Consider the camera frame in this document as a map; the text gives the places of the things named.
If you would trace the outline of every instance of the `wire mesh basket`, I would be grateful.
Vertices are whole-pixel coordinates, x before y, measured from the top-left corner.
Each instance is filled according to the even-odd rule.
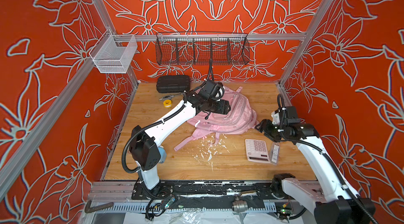
[[[108,29],[89,53],[101,73],[126,73],[136,52],[134,35],[125,43],[115,41],[116,37]]]
[[[245,65],[250,62],[247,34],[218,32],[157,33],[159,65]]]

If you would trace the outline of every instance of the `calculator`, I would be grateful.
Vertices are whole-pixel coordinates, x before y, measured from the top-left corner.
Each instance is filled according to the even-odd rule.
[[[262,140],[246,139],[247,159],[258,163],[271,163],[267,143]]]

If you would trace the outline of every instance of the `small package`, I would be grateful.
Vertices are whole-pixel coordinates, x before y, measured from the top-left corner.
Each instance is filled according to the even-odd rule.
[[[273,165],[277,165],[278,164],[278,154],[279,154],[279,143],[273,143],[271,146],[271,151],[270,151],[270,162]]]

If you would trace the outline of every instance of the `basket divider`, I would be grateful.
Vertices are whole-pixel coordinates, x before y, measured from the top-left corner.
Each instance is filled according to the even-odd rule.
[[[175,56],[177,64],[179,64],[178,38],[175,39]]]
[[[231,64],[231,58],[230,58],[230,40],[227,39],[227,61],[229,64]]]
[[[243,58],[244,64],[247,64],[246,60],[245,60],[245,53],[244,53],[244,47],[246,45],[246,41],[247,41],[247,35],[244,38],[244,42],[243,42],[243,48],[241,49],[241,57]]]
[[[212,44],[212,38],[210,38],[210,59],[213,61],[213,44]]]
[[[158,38],[158,36],[157,36],[157,34],[155,35],[156,37],[157,37],[157,40],[156,40],[156,43],[157,43],[157,45],[158,45],[158,50],[159,50],[159,58],[157,59],[157,63],[159,64],[159,65],[161,65],[161,60],[162,60],[162,58],[163,58],[163,51],[161,51],[161,47],[160,47],[160,41],[161,41],[161,39],[159,39]]]
[[[196,55],[195,55],[195,38],[192,38],[192,49],[194,50],[194,63],[196,63]]]

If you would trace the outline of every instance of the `metal bracket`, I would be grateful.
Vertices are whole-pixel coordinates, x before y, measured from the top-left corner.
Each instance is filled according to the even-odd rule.
[[[313,189],[296,178],[285,178],[282,180],[282,189],[287,195],[293,196],[301,205],[307,208],[311,213],[316,208],[316,202],[326,203],[324,195],[320,188]]]
[[[87,202],[86,207],[84,208],[85,213],[92,213],[92,212],[95,212],[95,211],[107,209],[107,208],[110,208],[110,207],[114,206],[114,202],[110,202],[110,203],[106,203],[106,204],[103,204],[103,205],[97,205],[95,207],[91,207],[91,202],[92,202],[91,200],[89,200]]]

